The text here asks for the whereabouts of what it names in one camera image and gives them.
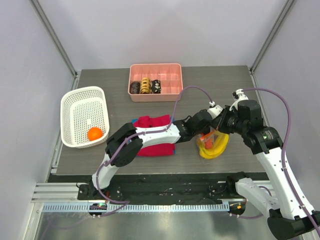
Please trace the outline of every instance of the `yellow object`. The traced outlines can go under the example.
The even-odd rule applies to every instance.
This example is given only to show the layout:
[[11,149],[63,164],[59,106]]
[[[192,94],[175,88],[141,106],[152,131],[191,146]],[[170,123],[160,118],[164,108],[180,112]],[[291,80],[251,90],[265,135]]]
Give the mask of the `yellow object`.
[[104,133],[102,132],[102,130],[98,127],[92,127],[90,128],[90,130],[88,131],[88,139],[90,141],[94,141],[97,140],[99,138],[102,138],[102,136],[104,135]]
[[220,156],[225,151],[229,141],[229,135],[225,133],[221,133],[219,131],[210,132],[209,135],[217,136],[212,147],[209,149],[206,149],[206,147],[208,147],[207,142],[206,141],[203,142],[203,137],[208,137],[208,134],[203,137],[198,137],[198,139],[196,140],[196,145],[199,148],[199,154],[204,159],[214,159]]

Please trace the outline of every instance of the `yellow toy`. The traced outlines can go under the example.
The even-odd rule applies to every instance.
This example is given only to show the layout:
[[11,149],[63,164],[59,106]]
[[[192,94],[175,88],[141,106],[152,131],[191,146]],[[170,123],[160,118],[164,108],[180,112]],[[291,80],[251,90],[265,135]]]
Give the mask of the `yellow toy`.
[[206,135],[198,137],[196,145],[199,148],[201,157],[204,159],[214,159],[225,151],[228,141],[228,134],[213,130]]

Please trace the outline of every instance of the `orange ball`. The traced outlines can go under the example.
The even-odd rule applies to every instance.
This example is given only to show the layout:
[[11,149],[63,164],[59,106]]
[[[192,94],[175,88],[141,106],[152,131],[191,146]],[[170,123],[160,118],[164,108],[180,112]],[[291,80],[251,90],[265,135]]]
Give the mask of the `orange ball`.
[[212,139],[209,139],[208,141],[204,142],[204,148],[205,149],[212,149],[214,147],[214,143]]
[[98,127],[92,127],[90,128],[90,130],[88,131],[88,139],[90,141],[94,141],[97,140],[99,138],[101,138],[104,135],[104,133],[102,132],[102,130]]

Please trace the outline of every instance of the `gray table surface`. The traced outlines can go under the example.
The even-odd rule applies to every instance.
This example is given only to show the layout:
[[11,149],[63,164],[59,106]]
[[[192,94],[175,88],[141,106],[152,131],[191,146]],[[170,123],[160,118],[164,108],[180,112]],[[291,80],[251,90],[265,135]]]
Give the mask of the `gray table surface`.
[[[172,114],[174,102],[133,102],[128,95],[129,68],[83,70],[78,88],[101,87],[108,108],[110,132],[113,134],[132,119],[149,115],[158,117]],[[184,87],[196,85],[205,88],[213,100],[221,105],[233,103],[232,92],[239,88],[252,88],[253,83],[247,66],[183,67]],[[250,99],[257,99],[249,92]],[[174,116],[184,119],[209,107],[208,97],[198,89],[183,93]],[[77,149],[63,146],[58,175],[91,175],[101,164],[106,144]],[[234,173],[265,172],[239,135],[231,135],[225,152],[212,160],[202,160],[195,139],[176,144],[176,153],[165,157],[136,157],[132,163],[119,169],[117,174],[164,174],[164,173]]]

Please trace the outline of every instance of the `metal floor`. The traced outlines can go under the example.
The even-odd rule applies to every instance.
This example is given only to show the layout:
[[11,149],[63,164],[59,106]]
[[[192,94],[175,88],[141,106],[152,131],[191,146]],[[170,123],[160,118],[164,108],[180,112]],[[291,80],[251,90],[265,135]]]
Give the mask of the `metal floor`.
[[[173,102],[132,102],[128,95],[129,73],[129,68],[81,72],[78,88],[98,86],[104,90],[110,123],[109,134],[140,116],[158,117],[172,114],[173,111]],[[182,78],[184,86],[205,88],[221,106],[233,103],[232,93],[235,90],[253,87],[247,66],[183,67]],[[255,92],[249,92],[248,97],[257,99]],[[208,103],[207,96],[201,91],[188,89],[178,103],[174,118],[184,119],[208,108]],[[63,146],[56,174],[93,174],[103,160],[105,148],[105,143],[83,149]],[[217,159],[207,160],[205,163],[201,161],[193,139],[176,144],[176,154],[173,156],[137,157],[117,174],[264,172],[239,135],[231,135],[225,152]]]
[[[260,215],[249,202],[244,216]],[[267,219],[222,212],[117,213],[85,220],[87,213],[43,213],[36,240],[275,240]],[[57,227],[69,227],[61,230]]]

